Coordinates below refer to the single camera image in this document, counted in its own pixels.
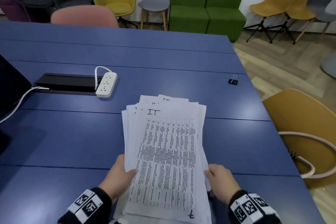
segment hand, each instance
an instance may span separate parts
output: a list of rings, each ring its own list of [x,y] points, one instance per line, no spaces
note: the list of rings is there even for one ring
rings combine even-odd
[[[209,170],[205,170],[204,174],[208,178],[215,196],[229,205],[233,195],[240,190],[231,171],[222,165],[210,164]]]
[[[125,171],[124,159],[124,154],[118,156],[106,178],[98,186],[110,196],[112,202],[126,191],[133,177],[137,174],[136,169],[132,169],[129,172]]]

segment power outlet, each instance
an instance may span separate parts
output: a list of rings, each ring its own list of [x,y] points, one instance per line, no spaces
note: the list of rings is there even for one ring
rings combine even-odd
[[[97,90],[96,95],[99,98],[109,98],[112,94],[114,85],[117,81],[117,74],[113,72],[107,72],[104,74]]]

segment blue table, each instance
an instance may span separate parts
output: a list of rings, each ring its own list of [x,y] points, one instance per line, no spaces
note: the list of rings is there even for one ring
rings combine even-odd
[[[232,53],[0,40],[7,60],[246,74]]]
[[[283,223],[324,222],[226,36],[0,22],[0,53],[31,82],[96,65],[119,78],[109,99],[33,93],[1,125],[12,141],[0,156],[0,223],[55,223],[124,151],[121,110],[158,94],[207,105],[208,162],[230,168]],[[214,206],[228,224],[226,208]]]
[[[94,75],[95,66],[10,61],[30,82],[44,73]],[[24,109],[121,113],[136,104],[140,95],[159,94],[188,98],[207,106],[206,117],[241,120],[271,120],[247,74],[238,76],[238,85],[228,83],[232,74],[169,69],[107,66],[118,75],[112,96],[34,94]]]
[[[96,187],[107,170],[0,166],[0,223],[56,223],[87,188]],[[258,192],[286,224],[324,223],[299,177],[234,175],[248,191]],[[227,207],[214,206],[217,223],[229,224]]]
[[[121,114],[19,110],[0,128],[12,138],[0,165],[109,169],[125,152]],[[203,147],[236,174],[299,176],[271,121],[206,118]]]
[[[0,39],[236,53],[227,36],[182,32],[0,22]]]

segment binder clip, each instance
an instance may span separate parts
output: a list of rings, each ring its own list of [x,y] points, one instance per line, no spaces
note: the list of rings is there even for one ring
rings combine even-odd
[[[233,77],[229,80],[229,84],[233,84],[233,85],[237,85],[238,84],[238,80],[236,80],[237,75],[233,75]]]

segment green armchair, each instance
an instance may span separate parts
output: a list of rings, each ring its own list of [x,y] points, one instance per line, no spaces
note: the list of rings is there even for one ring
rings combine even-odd
[[[206,33],[227,35],[230,41],[238,40],[246,23],[239,11],[241,0],[207,0],[205,9],[209,15]]]
[[[169,30],[205,34],[209,17],[206,0],[170,0]]]

